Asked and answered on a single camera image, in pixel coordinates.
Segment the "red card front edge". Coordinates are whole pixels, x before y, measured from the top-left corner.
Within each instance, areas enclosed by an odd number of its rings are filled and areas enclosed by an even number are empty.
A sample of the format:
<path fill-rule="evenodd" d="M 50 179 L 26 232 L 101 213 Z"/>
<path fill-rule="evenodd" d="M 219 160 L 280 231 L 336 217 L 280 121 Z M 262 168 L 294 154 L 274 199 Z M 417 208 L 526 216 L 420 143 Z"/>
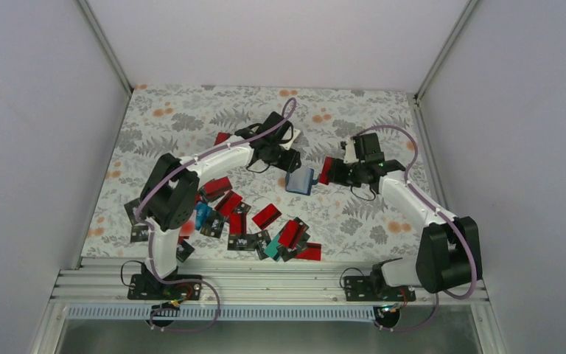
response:
<path fill-rule="evenodd" d="M 321 172 L 320 172 L 319 177 L 318 177 L 318 182 L 320 184 L 329 185 L 329 182 L 330 182 L 329 171 L 332 167 L 333 162 L 334 162 L 334 159 L 332 157 L 327 156 L 325 158 L 323 166 L 321 168 Z"/>

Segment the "blue card holder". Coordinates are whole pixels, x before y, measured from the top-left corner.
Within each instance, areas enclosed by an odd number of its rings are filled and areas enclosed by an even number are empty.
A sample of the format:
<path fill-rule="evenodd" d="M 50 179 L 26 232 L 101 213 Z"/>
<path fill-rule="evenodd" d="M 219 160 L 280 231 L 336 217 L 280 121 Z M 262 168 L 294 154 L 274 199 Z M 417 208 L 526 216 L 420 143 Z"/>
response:
<path fill-rule="evenodd" d="M 312 186 L 316 183 L 314 174 L 315 171 L 311 167 L 299 167 L 291 173 L 286 173 L 285 191 L 299 195 L 310 195 Z"/>

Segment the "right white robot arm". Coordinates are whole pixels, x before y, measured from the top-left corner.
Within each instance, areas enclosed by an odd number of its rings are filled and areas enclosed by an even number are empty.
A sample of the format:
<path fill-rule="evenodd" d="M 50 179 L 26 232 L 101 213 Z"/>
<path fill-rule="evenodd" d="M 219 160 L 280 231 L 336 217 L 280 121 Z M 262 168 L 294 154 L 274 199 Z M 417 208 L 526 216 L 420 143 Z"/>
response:
<path fill-rule="evenodd" d="M 351 188 L 368 185 L 420 234 L 415 257 L 374 265 L 371 294 L 387 300 L 403 285 L 420 286 L 431 294 L 466 284 L 474 287 L 483 275 L 476 222 L 458 217 L 420 190 L 401 162 L 385 158 L 376 133 L 353 136 L 340 146 L 343 158 L 325 165 L 328 182 Z"/>

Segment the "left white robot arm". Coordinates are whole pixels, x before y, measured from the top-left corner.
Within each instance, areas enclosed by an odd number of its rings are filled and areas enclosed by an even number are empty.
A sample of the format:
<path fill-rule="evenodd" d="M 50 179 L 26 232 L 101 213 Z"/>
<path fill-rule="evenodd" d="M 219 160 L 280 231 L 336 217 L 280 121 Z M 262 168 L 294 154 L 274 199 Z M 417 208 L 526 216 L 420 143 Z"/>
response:
<path fill-rule="evenodd" d="M 181 158 L 166 153 L 158 159 L 134 212 L 149 229 L 144 265 L 149 274 L 146 288 L 153 296 L 164 299 L 175 290 L 178 237 L 173 232 L 191 218 L 199 189 L 229 170 L 256 162 L 285 172 L 297 170 L 301 161 L 291 144 L 298 135 L 288 118 L 273 111 L 263 123 L 239 129 L 202 153 Z"/>

